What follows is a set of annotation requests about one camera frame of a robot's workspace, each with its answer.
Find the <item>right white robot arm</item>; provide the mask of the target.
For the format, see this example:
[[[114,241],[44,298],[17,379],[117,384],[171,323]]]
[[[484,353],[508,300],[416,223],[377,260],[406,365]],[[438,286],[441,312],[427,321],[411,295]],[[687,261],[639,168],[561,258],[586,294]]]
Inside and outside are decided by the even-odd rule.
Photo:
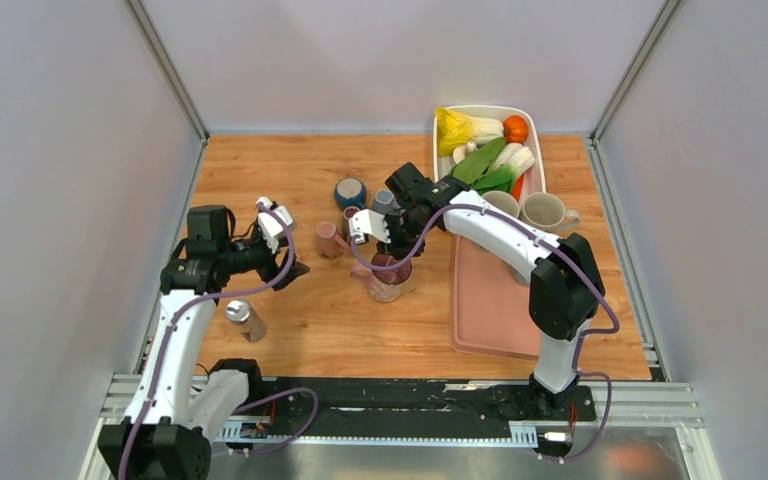
[[[579,234],[561,238],[531,227],[453,176],[434,182],[412,163],[399,167],[385,185],[398,207],[374,221],[383,229],[377,249],[398,265],[420,255],[428,232],[438,228],[478,244],[525,279],[528,316],[541,333],[530,402],[544,418],[559,416],[580,379],[581,339],[606,305],[589,242]]]

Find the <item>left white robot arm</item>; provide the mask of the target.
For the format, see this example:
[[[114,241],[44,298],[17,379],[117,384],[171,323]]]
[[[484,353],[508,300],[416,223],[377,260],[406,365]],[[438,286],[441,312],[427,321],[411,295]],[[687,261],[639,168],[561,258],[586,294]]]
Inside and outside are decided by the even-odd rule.
[[[266,399],[253,361],[217,363],[193,395],[207,328],[234,275],[254,271],[251,294],[280,290],[308,272],[296,259],[290,211],[267,197],[247,234],[223,205],[193,207],[186,231],[160,274],[158,325],[145,369],[119,423],[104,426],[98,450],[116,479],[204,479],[212,443],[233,412],[253,414]]]

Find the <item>dark blue round mug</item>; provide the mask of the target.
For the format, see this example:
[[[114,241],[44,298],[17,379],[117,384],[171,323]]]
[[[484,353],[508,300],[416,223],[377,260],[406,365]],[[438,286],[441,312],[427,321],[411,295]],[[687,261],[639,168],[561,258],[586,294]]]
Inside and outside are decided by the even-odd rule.
[[[367,188],[363,181],[356,177],[346,177],[339,180],[333,189],[335,204],[340,210],[357,207],[366,208]]]

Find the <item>pink upside-down mug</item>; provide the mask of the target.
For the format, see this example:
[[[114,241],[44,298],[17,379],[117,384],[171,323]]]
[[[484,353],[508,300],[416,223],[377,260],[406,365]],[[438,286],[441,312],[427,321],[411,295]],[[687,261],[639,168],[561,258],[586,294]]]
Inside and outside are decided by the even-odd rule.
[[[372,270],[361,263],[355,263],[350,270],[350,277],[360,281],[374,300],[381,303],[396,301],[406,289],[412,274],[411,261],[404,259],[404,263],[398,268],[391,269],[399,260],[389,254],[376,253],[370,263],[388,267],[388,270]]]

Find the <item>blue butterfly mug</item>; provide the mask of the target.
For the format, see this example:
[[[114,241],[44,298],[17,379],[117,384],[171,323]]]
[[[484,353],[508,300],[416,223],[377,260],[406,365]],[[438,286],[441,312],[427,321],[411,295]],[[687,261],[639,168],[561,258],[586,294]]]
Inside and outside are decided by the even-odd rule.
[[[526,269],[524,272],[522,272],[514,268],[513,266],[509,266],[509,272],[518,284],[526,287],[528,287],[531,284],[531,280],[530,280],[531,271],[529,269]]]

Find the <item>tall white floral mug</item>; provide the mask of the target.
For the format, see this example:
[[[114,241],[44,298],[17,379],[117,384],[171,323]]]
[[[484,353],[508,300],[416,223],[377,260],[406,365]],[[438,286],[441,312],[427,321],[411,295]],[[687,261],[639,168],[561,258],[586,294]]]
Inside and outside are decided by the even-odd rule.
[[[519,219],[540,230],[558,233],[577,227],[581,217],[577,211],[568,209],[557,196],[536,192],[523,200]]]

